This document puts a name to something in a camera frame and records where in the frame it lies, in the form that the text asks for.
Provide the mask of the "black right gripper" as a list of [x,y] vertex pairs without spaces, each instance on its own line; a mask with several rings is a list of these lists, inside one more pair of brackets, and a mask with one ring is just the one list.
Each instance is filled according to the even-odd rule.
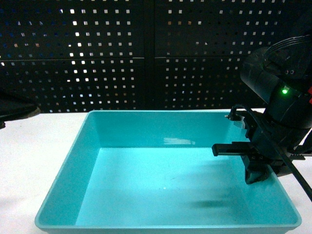
[[[290,163],[312,155],[312,113],[308,111],[281,112],[271,116],[267,112],[245,111],[248,142],[214,144],[214,156],[241,156],[245,167],[245,182],[253,184],[266,180],[269,165],[277,176],[293,172]],[[259,155],[251,155],[254,149]]]

